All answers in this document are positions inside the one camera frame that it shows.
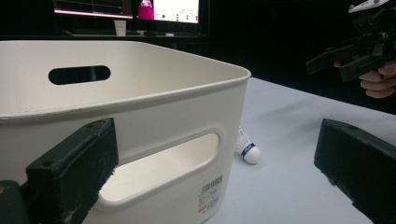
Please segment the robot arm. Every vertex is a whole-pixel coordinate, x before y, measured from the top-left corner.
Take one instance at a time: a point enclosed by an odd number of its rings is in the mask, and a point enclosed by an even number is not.
[[[384,63],[396,60],[396,7],[382,7],[388,0],[369,0],[349,13],[359,13],[353,21],[361,34],[356,38],[326,49],[318,57],[305,64],[308,75],[341,61],[340,74],[343,81],[351,81],[376,70]]]
[[[82,223],[118,163],[113,118],[81,127],[27,166],[21,186],[0,180],[0,223]]]

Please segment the dark background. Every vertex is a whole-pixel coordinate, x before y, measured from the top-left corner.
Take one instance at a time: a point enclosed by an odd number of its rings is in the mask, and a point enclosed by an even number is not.
[[[341,81],[329,68],[309,76],[305,62],[334,44],[358,36],[352,25],[352,0],[203,0],[200,33],[196,38],[151,37],[144,41],[246,67],[256,78],[335,100],[396,114],[396,97],[373,99],[360,82]],[[3,0],[1,39],[80,39],[59,30],[67,22],[55,18],[50,0]],[[112,21],[80,19],[78,24],[112,27]],[[128,22],[128,28],[134,24]]]

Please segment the cup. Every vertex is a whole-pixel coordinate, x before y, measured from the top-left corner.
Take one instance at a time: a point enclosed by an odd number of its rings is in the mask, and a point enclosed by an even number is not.
[[[117,36],[125,36],[126,35],[126,21],[114,20],[114,26],[116,27]]]

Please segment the barcode label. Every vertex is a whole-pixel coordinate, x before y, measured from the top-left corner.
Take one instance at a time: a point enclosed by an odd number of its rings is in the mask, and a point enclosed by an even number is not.
[[[207,192],[210,189],[213,189],[216,185],[222,183],[222,175],[213,180],[212,182],[208,183],[207,185],[202,187],[202,193]]]
[[[201,188],[198,206],[199,214],[205,214],[218,204],[221,196],[222,178],[223,176],[221,175]]]

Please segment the pink object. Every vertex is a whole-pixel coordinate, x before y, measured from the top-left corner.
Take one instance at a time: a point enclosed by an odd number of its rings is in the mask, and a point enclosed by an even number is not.
[[[154,20],[154,8],[153,7],[139,7],[138,17],[139,17],[139,19]]]

